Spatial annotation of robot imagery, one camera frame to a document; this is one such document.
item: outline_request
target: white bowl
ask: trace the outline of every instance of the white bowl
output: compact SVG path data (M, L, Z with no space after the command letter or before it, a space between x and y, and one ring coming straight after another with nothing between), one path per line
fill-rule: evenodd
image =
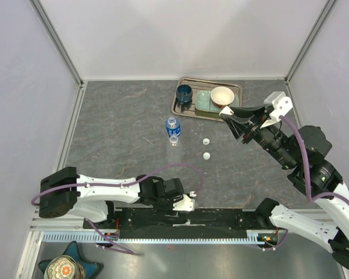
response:
M219 108L223 108L234 101L234 92L227 87L216 87L211 91L211 100Z

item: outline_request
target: plastic bottle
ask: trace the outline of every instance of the plastic bottle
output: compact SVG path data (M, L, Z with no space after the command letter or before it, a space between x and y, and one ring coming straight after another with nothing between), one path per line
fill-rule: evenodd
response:
M176 135L169 137L167 143L167 159L169 164L182 162L182 143Z
M165 120L165 127L168 132L168 136L176 135L180 136L181 134L181 126L180 126L180 120L178 118L170 116L167 120Z

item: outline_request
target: blue cup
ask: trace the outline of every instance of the blue cup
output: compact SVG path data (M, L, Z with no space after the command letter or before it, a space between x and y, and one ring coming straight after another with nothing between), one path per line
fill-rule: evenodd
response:
M187 103L193 98L193 90L189 85L180 85L177 87L176 98L181 104Z

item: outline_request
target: wall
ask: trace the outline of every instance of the wall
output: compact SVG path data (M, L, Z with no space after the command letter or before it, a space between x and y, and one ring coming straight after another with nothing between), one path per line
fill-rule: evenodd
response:
M325 0L41 0L84 79L283 78Z
M349 0L334 7L291 89L302 123L321 126L333 144L328 160L349 188Z
M27 0L0 0L0 278L14 278L77 94Z

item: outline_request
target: light green dish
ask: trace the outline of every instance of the light green dish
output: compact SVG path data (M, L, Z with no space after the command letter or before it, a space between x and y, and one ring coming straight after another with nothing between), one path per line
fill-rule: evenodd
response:
M238 107L239 97L235 95L234 101L229 105ZM221 109L215 106L211 101L211 92L209 90L199 90L195 102L195 108L203 112L215 112L219 113Z

